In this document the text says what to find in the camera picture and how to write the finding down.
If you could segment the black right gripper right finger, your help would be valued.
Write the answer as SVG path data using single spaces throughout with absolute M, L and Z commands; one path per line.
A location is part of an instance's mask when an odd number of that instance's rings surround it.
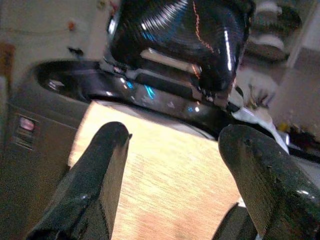
M 218 149 L 261 240 L 320 240 L 320 187 L 273 138 L 229 125 Z

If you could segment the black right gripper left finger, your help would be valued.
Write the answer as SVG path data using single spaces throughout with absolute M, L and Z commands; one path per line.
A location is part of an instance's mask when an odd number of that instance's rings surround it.
M 111 240 L 130 138 L 120 122 L 100 127 L 26 240 Z

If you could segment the grey top-load washing machine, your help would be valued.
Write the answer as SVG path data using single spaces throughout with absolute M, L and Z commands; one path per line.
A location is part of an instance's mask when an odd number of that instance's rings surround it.
M 237 120 L 239 107 L 213 101 L 189 83 L 154 73 L 137 78 L 101 69 L 96 61 L 58 60 L 32 66 L 7 107 L 0 161 L 0 240 L 21 240 L 39 219 L 92 101 L 215 140 Z

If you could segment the white cloth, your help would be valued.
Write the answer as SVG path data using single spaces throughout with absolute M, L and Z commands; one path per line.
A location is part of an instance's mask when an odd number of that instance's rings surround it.
M 286 153 L 289 153 L 289 135 L 287 133 L 280 133 L 280 131 L 276 129 L 271 116 L 266 110 L 256 111 L 241 107 L 239 110 L 232 112 L 231 115 L 236 120 L 249 124 L 256 124 L 262 127 L 264 130 L 267 130 L 273 136 L 277 144 L 281 146 Z

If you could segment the black glass washer lid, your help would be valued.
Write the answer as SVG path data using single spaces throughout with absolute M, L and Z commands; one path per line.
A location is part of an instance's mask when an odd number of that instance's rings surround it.
M 254 15 L 253 0 L 122 0 L 104 58 L 138 69 L 152 49 L 198 66 L 203 93 L 234 81 Z

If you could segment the cluttered storage shelf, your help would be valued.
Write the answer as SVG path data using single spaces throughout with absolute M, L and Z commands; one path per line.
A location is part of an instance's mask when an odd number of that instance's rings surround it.
M 303 25 L 297 0 L 255 0 L 245 53 L 269 63 L 286 61 L 291 43 Z

